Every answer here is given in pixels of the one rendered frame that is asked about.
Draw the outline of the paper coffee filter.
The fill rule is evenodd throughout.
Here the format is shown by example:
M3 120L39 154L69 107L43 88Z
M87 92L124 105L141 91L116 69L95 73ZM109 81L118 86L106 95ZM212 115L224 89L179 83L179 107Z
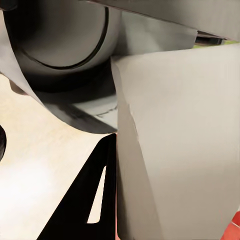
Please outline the paper coffee filter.
M111 56L121 240L221 240L240 211L240 43Z

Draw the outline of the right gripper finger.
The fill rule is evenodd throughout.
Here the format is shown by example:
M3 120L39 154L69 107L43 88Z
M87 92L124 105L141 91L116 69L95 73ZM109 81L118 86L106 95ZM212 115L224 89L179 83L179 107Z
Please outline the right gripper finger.
M105 171L100 220L88 223ZM103 137L37 240L116 240L117 133Z

